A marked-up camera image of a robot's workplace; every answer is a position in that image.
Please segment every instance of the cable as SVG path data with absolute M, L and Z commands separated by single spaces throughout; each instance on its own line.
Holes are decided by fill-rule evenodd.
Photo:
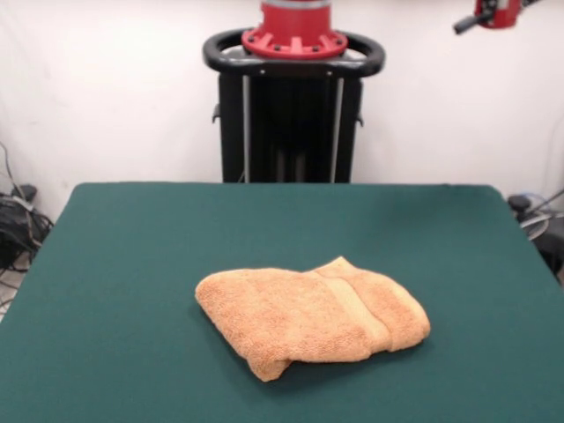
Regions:
M 522 197 L 528 197 L 530 199 L 533 200 L 537 200 L 539 201 L 541 204 L 546 202 L 546 198 L 544 198 L 543 196 L 535 193 L 535 192 L 522 192 L 521 194 L 519 194 Z
M 543 214 L 543 215 L 540 215 L 536 218 L 525 220 L 521 224 L 521 228 L 526 229 L 527 227 L 536 225 L 537 223 L 541 223 L 541 222 L 545 222 L 547 220 L 553 220 L 553 219 L 564 219 L 564 213 Z
M 552 197 L 548 198 L 547 200 L 545 200 L 543 203 L 539 204 L 536 207 L 533 207 L 532 209 L 530 209 L 529 211 L 527 211 L 527 214 L 525 215 L 525 218 L 535 214 L 536 212 L 538 212 L 539 210 L 542 210 L 544 207 L 548 206 L 549 204 L 551 204 L 552 202 L 554 202 L 555 200 L 557 200 L 558 198 L 564 196 L 564 189 L 561 189 L 560 191 L 558 191 L 556 194 L 554 194 Z
M 543 222 L 543 226 L 537 229 L 537 231 L 533 232 L 532 234 L 528 234 L 529 241 L 535 241 L 537 238 L 543 236 L 545 232 L 548 230 L 550 226 L 550 221 L 545 220 Z

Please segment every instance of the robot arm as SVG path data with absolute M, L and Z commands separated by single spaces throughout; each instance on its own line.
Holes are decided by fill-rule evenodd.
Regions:
M 540 0 L 476 0 L 474 14 L 454 25 L 455 33 L 465 33 L 476 25 L 490 29 L 510 28 L 519 13 Z

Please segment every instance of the black handle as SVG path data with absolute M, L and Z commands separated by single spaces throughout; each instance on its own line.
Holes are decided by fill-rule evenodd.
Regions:
M 486 12 L 486 13 L 482 13 L 481 15 L 478 15 L 478 16 L 469 16 L 468 18 L 464 18 L 464 19 L 458 21 L 454 25 L 455 33 L 456 33 L 456 35 L 460 35 L 462 33 L 465 33 L 466 31 L 468 31 L 469 29 L 472 29 L 476 25 L 486 23 L 488 20 L 490 20 L 493 17 L 494 17 L 494 12 L 489 11 L 489 12 Z
M 273 76 L 296 78 L 365 78 L 383 68 L 386 53 L 380 44 L 354 33 L 344 33 L 349 39 L 349 49 L 362 53 L 364 58 L 346 56 L 326 60 L 269 59 L 244 52 L 225 54 L 228 48 L 241 45 L 245 29 L 219 33 L 204 44 L 204 61 L 212 69 L 222 73 L 249 76 Z

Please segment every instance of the red robot part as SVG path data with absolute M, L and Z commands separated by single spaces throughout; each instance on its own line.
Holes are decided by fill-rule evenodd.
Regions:
M 481 25 L 489 29 L 503 29 L 515 26 L 519 12 L 521 11 L 521 0 L 478 0 L 476 3 L 476 15 L 487 11 L 489 7 L 497 7 L 493 17 Z
M 264 22 L 242 36 L 258 56 L 311 60 L 339 56 L 347 38 L 331 29 L 330 0 L 263 0 Z

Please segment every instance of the towel fold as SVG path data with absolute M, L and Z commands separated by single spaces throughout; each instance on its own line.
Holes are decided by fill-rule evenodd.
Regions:
M 425 310 L 401 285 L 343 257 L 302 273 L 216 273 L 200 282 L 196 299 L 264 382 L 292 361 L 364 360 L 415 346 L 431 330 Z

